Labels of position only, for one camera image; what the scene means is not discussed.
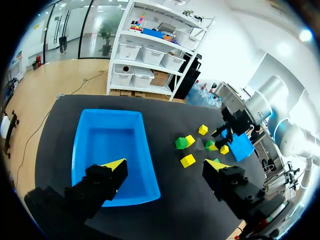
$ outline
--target cardboard box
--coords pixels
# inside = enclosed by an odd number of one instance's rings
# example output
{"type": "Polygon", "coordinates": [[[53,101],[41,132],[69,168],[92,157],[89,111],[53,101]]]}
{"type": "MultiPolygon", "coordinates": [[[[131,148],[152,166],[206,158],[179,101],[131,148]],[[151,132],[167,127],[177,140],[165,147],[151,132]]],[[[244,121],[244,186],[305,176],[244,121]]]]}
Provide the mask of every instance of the cardboard box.
{"type": "Polygon", "coordinates": [[[109,95],[110,96],[120,96],[121,90],[119,89],[111,89],[109,95]]]}
{"type": "Polygon", "coordinates": [[[152,79],[150,84],[163,87],[166,84],[169,73],[157,70],[152,70],[152,73],[154,75],[154,79],[152,79]]]}
{"type": "Polygon", "coordinates": [[[132,92],[130,90],[121,90],[120,95],[121,96],[131,96],[132,92]]]}
{"type": "Polygon", "coordinates": [[[134,92],[134,96],[140,97],[140,98],[145,98],[146,97],[146,93],[143,92],[143,91],[135,91],[134,92]]]}

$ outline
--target shelf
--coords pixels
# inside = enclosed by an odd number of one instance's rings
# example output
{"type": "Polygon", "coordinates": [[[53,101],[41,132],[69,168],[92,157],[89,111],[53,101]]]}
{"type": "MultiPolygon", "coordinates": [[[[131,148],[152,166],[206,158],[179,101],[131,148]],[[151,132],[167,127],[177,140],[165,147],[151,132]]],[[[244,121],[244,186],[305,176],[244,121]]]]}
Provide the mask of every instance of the shelf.
{"type": "Polygon", "coordinates": [[[168,7],[162,6],[160,4],[154,3],[149,0],[134,0],[134,7],[141,8],[145,10],[150,10],[155,13],[160,13],[165,16],[171,17],[175,20],[178,20],[189,27],[197,28],[197,29],[203,29],[204,31],[207,31],[207,28],[202,26],[200,23],[196,22],[192,18],[183,15],[180,12],[174,11],[168,7]]]}
{"type": "Polygon", "coordinates": [[[168,85],[165,85],[165,86],[149,85],[149,87],[147,88],[142,88],[142,87],[135,87],[132,82],[130,83],[129,86],[117,86],[117,85],[113,85],[111,81],[110,89],[131,90],[131,91],[147,92],[147,93],[153,93],[153,94],[164,94],[169,96],[172,95],[172,92],[168,87],[168,85]]]}
{"type": "Polygon", "coordinates": [[[145,69],[154,69],[154,70],[158,70],[158,71],[161,71],[161,72],[174,74],[174,75],[177,75],[177,76],[182,76],[181,72],[168,69],[165,66],[163,66],[161,63],[160,63],[160,65],[152,65],[152,64],[144,63],[141,60],[139,55],[136,57],[136,59],[134,61],[132,61],[132,60],[119,59],[119,53],[117,53],[115,55],[113,63],[114,64],[129,65],[129,66],[136,66],[136,67],[141,67],[141,68],[145,68],[145,69]]]}
{"type": "Polygon", "coordinates": [[[127,30],[122,30],[120,32],[120,34],[122,35],[127,35],[127,36],[134,36],[134,37],[138,37],[138,38],[143,38],[143,39],[148,39],[148,40],[152,40],[152,41],[155,41],[155,42],[158,42],[158,43],[161,43],[161,44],[165,44],[165,45],[168,45],[172,48],[175,48],[175,49],[179,49],[185,53],[188,53],[190,55],[193,55],[194,52],[189,50],[189,49],[186,49],[185,47],[183,46],[180,46],[178,44],[175,44],[175,43],[172,43],[172,42],[169,42],[169,41],[166,41],[166,40],[163,40],[161,38],[158,38],[158,37],[155,37],[155,36],[150,36],[150,35],[147,35],[147,34],[143,34],[143,33],[140,33],[140,32],[134,32],[134,31],[127,31],[127,30]]]}

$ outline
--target floor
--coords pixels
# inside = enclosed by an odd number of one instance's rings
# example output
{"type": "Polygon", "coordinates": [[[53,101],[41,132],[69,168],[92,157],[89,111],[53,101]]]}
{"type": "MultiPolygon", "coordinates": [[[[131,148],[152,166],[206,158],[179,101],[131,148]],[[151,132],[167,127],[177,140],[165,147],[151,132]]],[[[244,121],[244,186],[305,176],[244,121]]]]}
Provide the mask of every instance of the floor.
{"type": "MultiPolygon", "coordinates": [[[[60,54],[60,48],[54,48],[51,50],[48,50],[45,53],[45,61],[48,63],[56,62],[56,61],[63,61],[63,60],[71,60],[71,59],[77,59],[78,58],[78,51],[79,51],[79,41],[80,38],[73,39],[71,41],[67,42],[67,48],[66,52],[63,53],[63,55],[60,54]]],[[[113,45],[114,36],[110,39],[110,45],[113,45]]],[[[81,42],[81,52],[80,57],[81,58],[105,58],[110,59],[111,57],[111,50],[109,55],[103,56],[102,46],[105,45],[106,42],[102,37],[100,36],[84,36],[82,37],[81,42]]],[[[35,55],[28,57],[28,64],[32,64],[36,60],[36,55],[42,55],[43,53],[37,53],[35,55]]]]}
{"type": "MultiPolygon", "coordinates": [[[[20,123],[10,139],[11,158],[5,159],[6,166],[12,173],[16,192],[23,204],[25,204],[23,197],[35,188],[36,156],[44,124],[27,143],[28,138],[41,125],[59,94],[72,93],[83,84],[84,78],[97,76],[100,74],[99,70],[108,68],[108,59],[75,59],[50,62],[24,75],[6,107],[7,113],[11,113],[12,110],[16,112],[20,123]]],[[[105,95],[107,76],[108,71],[105,71],[100,76],[87,81],[76,94],[105,95]]],[[[146,98],[169,100],[169,96],[153,93],[147,93],[146,98]]],[[[181,99],[173,99],[173,101],[184,103],[181,99]]],[[[239,233],[236,229],[230,238],[233,239],[239,233]]]]}

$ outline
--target blue plastic bin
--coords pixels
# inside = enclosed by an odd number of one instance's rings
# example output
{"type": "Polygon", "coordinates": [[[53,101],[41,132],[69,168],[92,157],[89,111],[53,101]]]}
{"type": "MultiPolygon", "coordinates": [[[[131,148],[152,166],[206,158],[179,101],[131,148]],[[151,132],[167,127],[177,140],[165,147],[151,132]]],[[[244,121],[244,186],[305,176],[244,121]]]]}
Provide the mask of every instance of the blue plastic bin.
{"type": "Polygon", "coordinates": [[[127,161],[128,176],[112,201],[102,207],[137,205],[160,198],[142,114],[137,111],[84,109],[76,129],[72,186],[93,164],[127,161]]]}
{"type": "MultiPolygon", "coordinates": [[[[227,135],[227,130],[224,130],[221,135],[225,138],[227,135]]],[[[232,143],[228,143],[228,147],[234,155],[235,160],[240,162],[246,157],[249,157],[255,148],[245,133],[241,134],[240,136],[237,134],[233,134],[232,136],[233,141],[232,143]]]]}
{"type": "Polygon", "coordinates": [[[154,36],[154,37],[159,38],[159,39],[162,39],[163,36],[164,36],[164,34],[162,32],[155,31],[155,30],[152,30],[152,29],[149,29],[149,28],[144,28],[142,33],[150,35],[150,36],[154,36]]]}

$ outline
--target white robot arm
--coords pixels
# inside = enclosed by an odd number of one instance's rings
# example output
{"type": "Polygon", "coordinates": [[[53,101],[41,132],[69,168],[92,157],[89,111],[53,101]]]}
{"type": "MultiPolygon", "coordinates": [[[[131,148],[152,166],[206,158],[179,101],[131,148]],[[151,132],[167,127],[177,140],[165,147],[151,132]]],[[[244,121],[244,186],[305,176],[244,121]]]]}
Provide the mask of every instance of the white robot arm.
{"type": "Polygon", "coordinates": [[[320,140],[290,121],[288,94],[283,80],[273,76],[244,105],[246,113],[256,125],[269,117],[268,130],[283,156],[306,158],[307,166],[294,199],[294,205],[298,205],[307,189],[312,164],[320,166],[320,140]]]}

